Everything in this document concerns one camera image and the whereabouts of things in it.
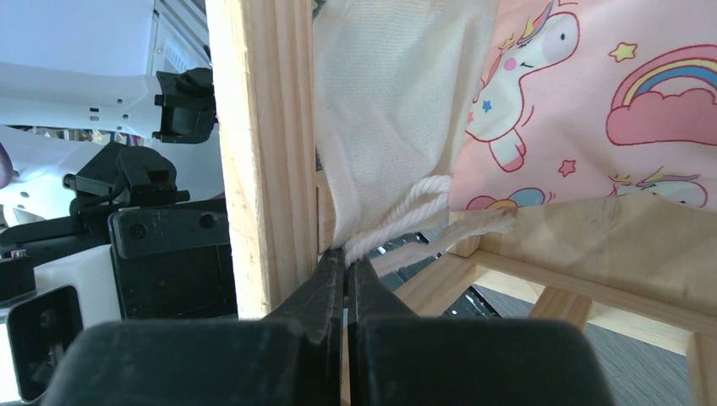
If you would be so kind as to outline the pink printed cushion with ties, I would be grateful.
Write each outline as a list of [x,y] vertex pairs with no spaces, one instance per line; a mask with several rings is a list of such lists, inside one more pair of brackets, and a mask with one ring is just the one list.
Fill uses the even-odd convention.
[[713,1],[318,1],[317,148],[355,262],[451,211],[647,192],[716,208]]

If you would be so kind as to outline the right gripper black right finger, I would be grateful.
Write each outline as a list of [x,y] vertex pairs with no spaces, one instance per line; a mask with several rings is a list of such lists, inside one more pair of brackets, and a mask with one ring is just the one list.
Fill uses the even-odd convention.
[[421,317],[368,261],[347,270],[354,405],[611,405],[588,340],[564,321]]

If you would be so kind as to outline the wooden slatted pet bed frame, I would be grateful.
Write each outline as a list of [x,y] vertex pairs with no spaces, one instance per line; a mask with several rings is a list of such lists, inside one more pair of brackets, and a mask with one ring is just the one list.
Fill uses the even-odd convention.
[[[318,1],[209,1],[222,169],[238,311],[259,318],[333,248],[336,213],[318,148],[313,20]],[[533,316],[587,321],[687,356],[692,402],[716,402],[716,208],[637,192],[499,210],[503,232],[432,255],[407,288],[438,314],[471,282],[497,274],[537,288]],[[375,261],[386,273],[426,256],[468,217]]]

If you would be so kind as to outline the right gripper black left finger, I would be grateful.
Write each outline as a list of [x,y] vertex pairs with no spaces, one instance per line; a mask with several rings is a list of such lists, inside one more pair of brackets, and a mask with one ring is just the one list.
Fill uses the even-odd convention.
[[119,321],[71,344],[45,405],[338,405],[344,254],[266,317]]

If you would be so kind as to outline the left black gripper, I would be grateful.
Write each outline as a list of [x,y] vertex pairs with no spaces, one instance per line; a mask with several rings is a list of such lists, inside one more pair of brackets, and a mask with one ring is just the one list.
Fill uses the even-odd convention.
[[98,212],[11,227],[1,253],[34,266],[109,245],[119,311],[130,319],[198,319],[237,311],[224,199]]

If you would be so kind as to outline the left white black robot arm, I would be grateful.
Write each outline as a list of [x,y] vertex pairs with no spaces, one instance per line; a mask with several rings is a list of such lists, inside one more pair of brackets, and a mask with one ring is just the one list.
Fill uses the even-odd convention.
[[46,326],[236,312],[212,72],[1,66],[1,307]]

